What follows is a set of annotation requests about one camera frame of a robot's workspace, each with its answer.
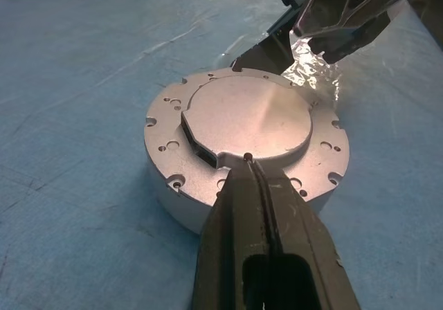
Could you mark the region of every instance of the flange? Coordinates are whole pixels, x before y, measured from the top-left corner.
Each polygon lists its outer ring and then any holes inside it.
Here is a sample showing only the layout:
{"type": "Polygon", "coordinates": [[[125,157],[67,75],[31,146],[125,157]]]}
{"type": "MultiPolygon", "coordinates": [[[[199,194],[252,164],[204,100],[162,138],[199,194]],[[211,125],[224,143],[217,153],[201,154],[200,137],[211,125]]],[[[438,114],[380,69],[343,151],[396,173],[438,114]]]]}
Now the flange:
{"type": "Polygon", "coordinates": [[[253,69],[164,88],[147,112],[145,146],[160,202],[196,233],[245,154],[282,168],[317,210],[349,161],[345,131],[313,90],[253,69]]]}

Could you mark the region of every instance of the screw hole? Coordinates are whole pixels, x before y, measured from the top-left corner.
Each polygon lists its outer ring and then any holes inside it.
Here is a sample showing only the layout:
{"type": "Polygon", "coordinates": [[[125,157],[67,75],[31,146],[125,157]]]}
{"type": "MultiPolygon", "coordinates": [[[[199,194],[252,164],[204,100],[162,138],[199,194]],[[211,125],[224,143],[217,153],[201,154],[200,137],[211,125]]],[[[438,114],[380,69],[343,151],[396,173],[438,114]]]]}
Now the screw hole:
{"type": "Polygon", "coordinates": [[[334,120],[334,121],[331,122],[331,124],[332,124],[332,126],[333,126],[334,128],[341,129],[341,128],[340,128],[340,122],[339,122],[339,121],[334,120]]]}
{"type": "Polygon", "coordinates": [[[153,127],[157,124],[157,120],[155,118],[146,118],[146,127],[153,127]]]}
{"type": "Polygon", "coordinates": [[[338,185],[343,177],[340,174],[331,172],[327,175],[327,179],[329,182],[331,182],[333,185],[338,185]]]}
{"type": "Polygon", "coordinates": [[[320,143],[320,146],[321,146],[323,149],[331,149],[331,148],[332,148],[332,145],[329,144],[328,142],[321,142],[321,143],[320,143]]]}
{"type": "Polygon", "coordinates": [[[217,188],[219,188],[221,190],[223,188],[224,181],[226,181],[226,180],[225,179],[219,180],[217,182],[217,188]]]}
{"type": "Polygon", "coordinates": [[[167,147],[168,149],[175,150],[175,149],[178,149],[178,148],[180,147],[180,144],[179,144],[179,142],[177,142],[176,140],[170,140],[170,141],[166,144],[166,147],[167,147]]]}
{"type": "Polygon", "coordinates": [[[291,179],[291,184],[295,190],[298,190],[302,187],[302,181],[296,179],[295,177],[291,179]]]}
{"type": "Polygon", "coordinates": [[[245,160],[245,161],[252,161],[252,159],[253,159],[253,157],[252,157],[251,153],[247,152],[243,155],[243,160],[245,160]]]}
{"type": "Polygon", "coordinates": [[[179,104],[181,104],[181,100],[180,100],[180,99],[172,99],[172,100],[170,101],[170,104],[171,104],[172,106],[178,106],[179,104]]]}

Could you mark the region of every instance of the blue table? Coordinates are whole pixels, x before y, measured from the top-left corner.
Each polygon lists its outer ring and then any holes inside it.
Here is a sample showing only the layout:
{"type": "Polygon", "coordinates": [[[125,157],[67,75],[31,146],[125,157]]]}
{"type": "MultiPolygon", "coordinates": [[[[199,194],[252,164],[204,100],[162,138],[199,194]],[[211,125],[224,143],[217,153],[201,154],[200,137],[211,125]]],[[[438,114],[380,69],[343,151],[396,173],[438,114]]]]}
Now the blue table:
{"type": "MultiPolygon", "coordinates": [[[[282,11],[280,0],[0,0],[1,310],[187,307],[199,240],[150,195],[145,112],[282,11]]],[[[351,146],[321,218],[363,309],[443,304],[441,64],[406,7],[316,77],[338,94],[351,146]]]]}

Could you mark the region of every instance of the machined aluminum part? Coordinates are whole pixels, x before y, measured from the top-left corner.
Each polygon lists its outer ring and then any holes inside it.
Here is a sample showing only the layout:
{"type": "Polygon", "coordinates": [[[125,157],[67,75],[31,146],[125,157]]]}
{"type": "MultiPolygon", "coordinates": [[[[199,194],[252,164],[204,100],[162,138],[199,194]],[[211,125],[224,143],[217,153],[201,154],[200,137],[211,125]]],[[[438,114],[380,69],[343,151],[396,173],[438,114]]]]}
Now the machined aluminum part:
{"type": "Polygon", "coordinates": [[[315,210],[349,161],[346,133],[314,90],[253,69],[199,73],[164,88],[147,112],[145,146],[160,202],[196,233],[245,153],[282,168],[315,210]]]}

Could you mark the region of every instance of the mounting hole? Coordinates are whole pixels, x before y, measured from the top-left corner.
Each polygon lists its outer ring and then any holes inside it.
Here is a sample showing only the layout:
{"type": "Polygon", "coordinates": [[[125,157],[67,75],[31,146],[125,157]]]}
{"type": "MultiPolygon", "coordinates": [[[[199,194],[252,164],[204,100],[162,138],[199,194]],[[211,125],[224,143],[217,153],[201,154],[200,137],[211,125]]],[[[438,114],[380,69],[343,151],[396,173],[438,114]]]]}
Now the mounting hole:
{"type": "Polygon", "coordinates": [[[339,122],[339,121],[334,120],[334,121],[331,122],[331,124],[332,124],[332,126],[333,126],[334,128],[341,129],[341,127],[340,127],[340,122],[339,122]]]}
{"type": "Polygon", "coordinates": [[[243,155],[243,160],[245,160],[245,161],[252,161],[252,159],[253,159],[252,154],[249,152],[247,152],[243,155]]]}
{"type": "Polygon", "coordinates": [[[219,188],[220,190],[223,188],[224,185],[224,181],[226,181],[225,179],[221,179],[217,182],[217,188],[219,188]]]}
{"type": "Polygon", "coordinates": [[[334,173],[334,172],[331,172],[327,175],[327,179],[333,185],[338,185],[342,178],[343,178],[343,176],[341,176],[340,174],[334,173]]]}
{"type": "Polygon", "coordinates": [[[299,190],[302,187],[302,181],[300,181],[299,179],[293,177],[292,179],[290,179],[290,181],[295,190],[299,190]]]}
{"type": "Polygon", "coordinates": [[[175,174],[166,179],[166,183],[176,192],[185,184],[185,177],[181,174],[175,174]]]}
{"type": "Polygon", "coordinates": [[[331,148],[332,148],[332,145],[329,144],[328,142],[321,142],[321,143],[320,143],[320,146],[321,146],[323,149],[331,149],[331,148]]]}
{"type": "Polygon", "coordinates": [[[170,141],[166,144],[166,147],[167,147],[168,149],[171,149],[171,150],[178,149],[179,146],[180,146],[180,144],[179,144],[179,142],[177,142],[176,140],[170,140],[170,141]]]}
{"type": "Polygon", "coordinates": [[[146,127],[153,127],[157,124],[157,120],[155,118],[146,118],[146,127]]]}
{"type": "Polygon", "coordinates": [[[178,105],[181,104],[181,100],[180,100],[180,99],[172,99],[169,103],[170,103],[172,106],[178,106],[178,105]]]}

